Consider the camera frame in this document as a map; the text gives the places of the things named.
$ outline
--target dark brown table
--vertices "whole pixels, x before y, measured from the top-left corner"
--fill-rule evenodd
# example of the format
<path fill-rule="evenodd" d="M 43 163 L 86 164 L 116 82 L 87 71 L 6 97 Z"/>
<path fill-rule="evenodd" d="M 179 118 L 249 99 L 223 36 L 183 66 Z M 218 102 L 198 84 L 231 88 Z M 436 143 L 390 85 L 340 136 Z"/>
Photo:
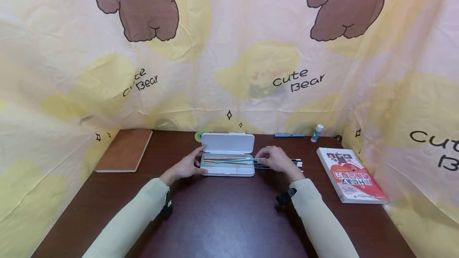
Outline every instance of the dark brown table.
<path fill-rule="evenodd" d="M 33 257 L 81 257 L 146 182 L 199 145 L 192 132 L 154 131 L 138 171 L 91 174 Z M 339 200 L 315 153 L 318 147 L 342 148 L 338 141 L 256 135 L 254 154 L 267 145 L 302 159 L 305 176 L 314 182 L 361 258 L 415 258 L 383 207 Z M 283 174 L 272 170 L 256 170 L 251 178 L 179 180 L 171 188 L 171 217 L 151 222 L 127 257 L 317 257 L 293 207 L 275 207 L 275 196 L 288 185 Z"/>

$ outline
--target human hand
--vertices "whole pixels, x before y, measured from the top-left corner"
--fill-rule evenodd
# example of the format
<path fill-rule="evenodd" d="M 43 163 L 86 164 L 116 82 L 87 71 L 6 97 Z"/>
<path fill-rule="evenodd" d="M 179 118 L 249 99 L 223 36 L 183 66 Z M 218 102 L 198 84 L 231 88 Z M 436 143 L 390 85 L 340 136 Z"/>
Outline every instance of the human hand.
<path fill-rule="evenodd" d="M 260 159 L 261 164 L 265 164 L 275 171 L 280 171 L 287 174 L 290 182 L 302 180 L 304 174 L 293 164 L 292 160 L 284 153 L 280 147 L 268 146 L 261 149 L 255 158 Z"/>
<path fill-rule="evenodd" d="M 173 165 L 173 167 L 169 168 L 159 177 L 165 185 L 171 186 L 175 180 L 190 177 L 194 174 L 206 174 L 208 173 L 207 170 L 200 167 L 199 161 L 196 159 L 197 156 L 200 155 L 200 152 L 205 149 L 206 146 L 203 145 L 198 147 L 197 149 L 193 150 L 192 153 L 182 158 L 177 164 Z"/>

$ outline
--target black wrist strap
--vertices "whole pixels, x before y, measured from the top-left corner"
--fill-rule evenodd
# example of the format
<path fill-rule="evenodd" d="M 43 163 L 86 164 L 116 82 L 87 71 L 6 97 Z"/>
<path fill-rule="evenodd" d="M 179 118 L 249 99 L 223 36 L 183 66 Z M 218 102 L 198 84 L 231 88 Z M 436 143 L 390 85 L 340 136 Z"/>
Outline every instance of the black wrist strap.
<path fill-rule="evenodd" d="M 166 204 L 164 204 L 163 209 L 160 213 L 164 217 L 164 219 L 168 219 L 169 216 L 171 216 L 172 214 L 172 199 L 170 192 L 167 192 L 166 194 Z"/>
<path fill-rule="evenodd" d="M 296 188 L 290 188 L 288 191 L 278 194 L 276 196 L 276 200 L 279 203 L 280 206 L 285 206 L 287 203 L 289 203 L 290 200 L 292 200 L 292 196 L 296 194 Z"/>

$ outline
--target book cover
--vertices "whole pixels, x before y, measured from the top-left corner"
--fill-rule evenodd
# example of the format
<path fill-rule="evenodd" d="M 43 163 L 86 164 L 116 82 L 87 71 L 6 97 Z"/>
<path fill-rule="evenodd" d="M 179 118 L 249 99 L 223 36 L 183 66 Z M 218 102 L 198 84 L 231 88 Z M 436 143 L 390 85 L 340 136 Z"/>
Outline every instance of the book cover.
<path fill-rule="evenodd" d="M 387 202 L 384 192 L 352 150 L 320 147 L 317 155 L 343 203 Z"/>
<path fill-rule="evenodd" d="M 122 129 L 96 166 L 96 172 L 136 172 L 153 131 Z"/>

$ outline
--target fabric backdrop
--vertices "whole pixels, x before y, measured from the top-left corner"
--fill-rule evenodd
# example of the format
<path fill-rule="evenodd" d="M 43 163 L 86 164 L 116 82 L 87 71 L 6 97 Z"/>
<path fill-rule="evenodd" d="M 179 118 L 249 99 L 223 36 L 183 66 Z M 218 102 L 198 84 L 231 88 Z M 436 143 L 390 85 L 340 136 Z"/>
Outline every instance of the fabric backdrop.
<path fill-rule="evenodd" d="M 0 0 L 0 257 L 33 253 L 119 129 L 318 123 L 418 257 L 458 257 L 458 16 L 459 0 Z"/>

